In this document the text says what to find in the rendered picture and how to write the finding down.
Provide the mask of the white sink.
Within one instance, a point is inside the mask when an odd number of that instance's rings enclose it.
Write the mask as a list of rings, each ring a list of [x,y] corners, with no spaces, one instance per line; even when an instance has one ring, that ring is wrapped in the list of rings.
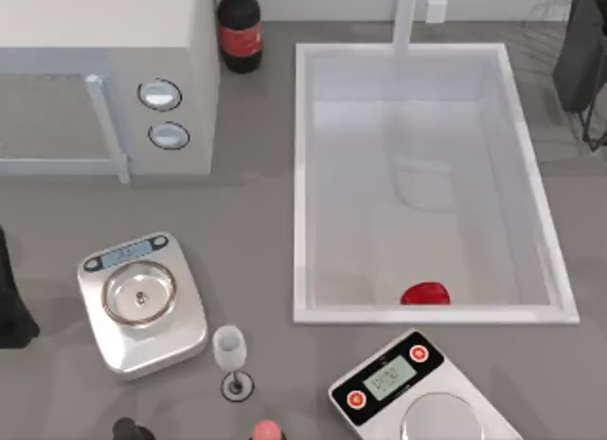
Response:
[[[505,45],[299,43],[294,137],[295,322],[579,322]]]

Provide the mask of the red round object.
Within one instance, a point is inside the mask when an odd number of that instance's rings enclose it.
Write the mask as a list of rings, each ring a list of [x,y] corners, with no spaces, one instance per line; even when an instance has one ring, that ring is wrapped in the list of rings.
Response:
[[[407,288],[400,298],[401,305],[449,305],[449,290],[441,283],[425,281]]]

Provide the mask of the small microwave oven knob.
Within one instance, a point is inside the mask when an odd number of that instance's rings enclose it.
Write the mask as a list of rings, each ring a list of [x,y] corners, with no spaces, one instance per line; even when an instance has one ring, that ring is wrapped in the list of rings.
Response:
[[[189,131],[174,121],[165,121],[150,126],[147,136],[154,146],[165,151],[179,151],[186,147],[191,140]]]

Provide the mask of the clear wine glass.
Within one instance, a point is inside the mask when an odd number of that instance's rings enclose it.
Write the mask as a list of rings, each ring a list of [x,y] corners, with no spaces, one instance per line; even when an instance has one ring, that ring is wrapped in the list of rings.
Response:
[[[212,336],[212,351],[215,363],[225,374],[221,381],[221,394],[232,403],[249,399],[255,383],[243,370],[248,348],[242,331],[233,324],[220,326]]]

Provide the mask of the large microwave oven knob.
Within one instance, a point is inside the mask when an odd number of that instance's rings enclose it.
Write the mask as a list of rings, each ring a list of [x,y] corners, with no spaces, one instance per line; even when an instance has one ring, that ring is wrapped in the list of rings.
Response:
[[[182,102],[179,87],[169,80],[160,78],[141,83],[137,95],[144,106],[157,112],[174,110]]]

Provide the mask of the silver kitchen scale with bowl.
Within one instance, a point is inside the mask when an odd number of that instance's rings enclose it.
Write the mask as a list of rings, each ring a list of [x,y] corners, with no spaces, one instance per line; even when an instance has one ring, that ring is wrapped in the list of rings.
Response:
[[[132,381],[193,358],[210,327],[186,256],[169,232],[84,257],[77,281],[105,366]]]

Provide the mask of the dark bottle with red label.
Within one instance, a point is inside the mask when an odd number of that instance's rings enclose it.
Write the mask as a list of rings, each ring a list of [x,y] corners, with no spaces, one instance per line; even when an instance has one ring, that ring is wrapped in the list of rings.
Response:
[[[228,70],[247,74],[262,61],[261,7],[258,0],[220,0],[219,49]]]

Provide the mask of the black and silver kitchen scale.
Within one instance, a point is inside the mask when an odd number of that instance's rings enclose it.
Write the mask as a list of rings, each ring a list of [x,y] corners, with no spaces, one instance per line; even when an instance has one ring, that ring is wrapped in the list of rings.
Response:
[[[413,328],[338,378],[327,394],[360,440],[524,440]]]

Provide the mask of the tall white tap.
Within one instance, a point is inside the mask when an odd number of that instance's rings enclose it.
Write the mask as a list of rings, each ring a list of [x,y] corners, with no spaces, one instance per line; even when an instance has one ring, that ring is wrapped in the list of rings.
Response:
[[[392,48],[397,57],[405,56],[410,45],[417,0],[396,0]]]

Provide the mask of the pink bottle cap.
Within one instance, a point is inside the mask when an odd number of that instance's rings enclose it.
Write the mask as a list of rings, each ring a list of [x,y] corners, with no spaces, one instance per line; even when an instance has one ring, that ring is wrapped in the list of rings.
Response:
[[[253,426],[250,440],[285,440],[285,435],[276,421],[263,419]]]

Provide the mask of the pale microwave oven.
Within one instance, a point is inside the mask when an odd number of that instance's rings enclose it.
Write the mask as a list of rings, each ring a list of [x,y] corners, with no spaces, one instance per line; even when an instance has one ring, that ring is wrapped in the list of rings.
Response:
[[[0,175],[114,175],[84,78],[104,90],[131,180],[204,176],[212,168],[220,65],[215,0],[0,0]],[[175,83],[180,105],[157,112],[141,83]],[[174,121],[179,151],[148,139]]]

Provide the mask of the black bottle top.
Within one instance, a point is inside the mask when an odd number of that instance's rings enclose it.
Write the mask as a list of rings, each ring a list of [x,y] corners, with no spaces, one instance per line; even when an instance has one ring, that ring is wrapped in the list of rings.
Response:
[[[112,427],[112,440],[156,440],[156,436],[133,418],[122,417]]]

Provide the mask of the black chair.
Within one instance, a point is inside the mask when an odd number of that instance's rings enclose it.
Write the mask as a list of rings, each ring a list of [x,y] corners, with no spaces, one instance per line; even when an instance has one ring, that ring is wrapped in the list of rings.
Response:
[[[593,152],[607,146],[607,126],[590,136],[595,105],[607,85],[607,0],[572,0],[552,74],[561,109],[579,118],[581,140]]]

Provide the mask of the white wall socket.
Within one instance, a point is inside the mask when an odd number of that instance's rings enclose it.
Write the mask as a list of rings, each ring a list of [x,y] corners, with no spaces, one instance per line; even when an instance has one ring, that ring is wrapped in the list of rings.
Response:
[[[428,0],[426,24],[443,24],[447,18],[448,0]]]

